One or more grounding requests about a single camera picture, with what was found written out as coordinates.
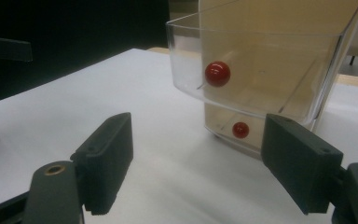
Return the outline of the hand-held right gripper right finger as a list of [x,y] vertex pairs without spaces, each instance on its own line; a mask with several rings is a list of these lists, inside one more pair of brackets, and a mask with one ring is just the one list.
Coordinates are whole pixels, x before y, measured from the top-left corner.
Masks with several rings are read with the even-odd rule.
[[303,214],[327,211],[332,179],[343,159],[341,151],[297,122],[268,114],[261,158]]

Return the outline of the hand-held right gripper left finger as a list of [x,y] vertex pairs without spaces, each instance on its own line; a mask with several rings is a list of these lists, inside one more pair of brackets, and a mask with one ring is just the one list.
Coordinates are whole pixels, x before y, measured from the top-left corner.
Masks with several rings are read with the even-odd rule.
[[110,211],[132,159],[129,112],[104,121],[70,157],[76,166],[81,202],[93,216]]

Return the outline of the red ball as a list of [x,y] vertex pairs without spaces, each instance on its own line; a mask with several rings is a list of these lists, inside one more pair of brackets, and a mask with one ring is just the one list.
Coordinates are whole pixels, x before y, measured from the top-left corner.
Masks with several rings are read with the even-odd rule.
[[231,76],[229,66],[220,61],[209,63],[204,70],[206,82],[213,87],[223,87]]
[[231,131],[235,137],[243,139],[248,136],[250,128],[245,122],[236,122]]

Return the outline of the clear plastic container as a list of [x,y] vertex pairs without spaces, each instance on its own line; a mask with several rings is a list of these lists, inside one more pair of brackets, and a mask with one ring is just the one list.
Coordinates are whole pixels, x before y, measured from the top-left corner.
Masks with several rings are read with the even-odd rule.
[[[173,84],[203,101],[210,132],[258,156],[268,114],[313,130],[357,26],[358,0],[199,0],[166,24]],[[205,80],[215,61],[230,68],[223,87]]]

